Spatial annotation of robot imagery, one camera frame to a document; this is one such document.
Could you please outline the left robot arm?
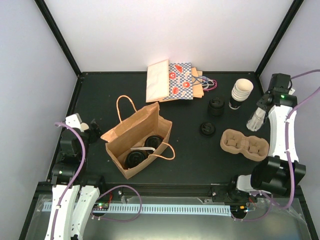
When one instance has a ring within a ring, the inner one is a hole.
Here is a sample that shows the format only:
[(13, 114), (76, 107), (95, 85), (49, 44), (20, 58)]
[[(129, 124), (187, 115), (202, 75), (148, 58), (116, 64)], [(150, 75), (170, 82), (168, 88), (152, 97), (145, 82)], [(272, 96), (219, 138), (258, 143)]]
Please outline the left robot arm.
[(51, 171), (52, 207), (45, 239), (81, 240), (96, 200), (108, 192), (103, 176), (87, 172), (89, 146), (101, 131), (95, 121), (88, 125), (77, 113), (56, 125), (66, 129)]

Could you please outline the large brown paper bag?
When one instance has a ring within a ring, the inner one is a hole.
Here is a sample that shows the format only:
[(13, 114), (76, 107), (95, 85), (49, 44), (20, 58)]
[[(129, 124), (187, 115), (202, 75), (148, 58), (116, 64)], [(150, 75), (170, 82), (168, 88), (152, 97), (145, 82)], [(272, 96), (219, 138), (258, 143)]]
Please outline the large brown paper bag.
[[(121, 118), (119, 109), (121, 98), (127, 98), (134, 110), (134, 113), (126, 119)], [(157, 102), (137, 110), (130, 97), (121, 95), (116, 100), (116, 110), (119, 124), (102, 134), (100, 138), (106, 141), (106, 152), (127, 180), (145, 169), (156, 158), (167, 161), (175, 158), (175, 150), (169, 144), (173, 123), (160, 116), (160, 105)], [(160, 146), (137, 166), (127, 166), (125, 160), (131, 148), (143, 146), (150, 136), (160, 136), (162, 138)]]

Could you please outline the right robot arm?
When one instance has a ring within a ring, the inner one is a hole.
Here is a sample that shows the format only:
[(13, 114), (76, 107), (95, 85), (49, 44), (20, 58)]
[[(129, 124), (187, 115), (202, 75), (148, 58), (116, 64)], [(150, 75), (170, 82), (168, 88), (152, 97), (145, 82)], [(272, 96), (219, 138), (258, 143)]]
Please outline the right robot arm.
[(240, 175), (236, 184), (228, 187), (228, 198), (240, 201), (247, 194), (295, 195), (296, 185), (306, 174), (306, 166), (299, 163), (295, 148), (295, 117), (297, 97), (287, 90), (268, 90), (257, 102), (257, 110), (246, 127), (256, 132), (265, 119), (270, 124), (270, 143), (267, 157), (250, 175)]

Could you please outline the black coffee cup lid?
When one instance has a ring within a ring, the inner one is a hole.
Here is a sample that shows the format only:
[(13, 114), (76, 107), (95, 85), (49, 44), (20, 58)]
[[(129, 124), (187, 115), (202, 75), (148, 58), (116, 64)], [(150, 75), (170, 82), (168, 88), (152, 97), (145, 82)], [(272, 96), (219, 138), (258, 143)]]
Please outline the black coffee cup lid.
[(144, 146), (153, 148), (156, 150), (161, 145), (162, 141), (163, 141), (163, 138), (161, 136), (151, 135), (145, 140)]

